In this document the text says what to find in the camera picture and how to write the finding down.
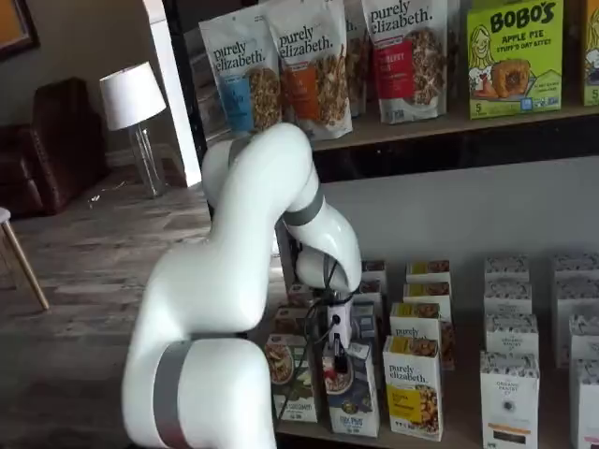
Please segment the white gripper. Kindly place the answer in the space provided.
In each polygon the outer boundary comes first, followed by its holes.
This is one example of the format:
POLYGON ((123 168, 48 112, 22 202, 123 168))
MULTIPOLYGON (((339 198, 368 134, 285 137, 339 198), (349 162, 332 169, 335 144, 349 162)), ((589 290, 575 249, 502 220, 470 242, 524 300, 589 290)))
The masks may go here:
POLYGON ((349 346, 352 337, 351 327, 352 299, 344 299, 328 305, 328 340, 333 344, 333 367, 338 374, 348 372, 347 356, 344 346, 349 346))

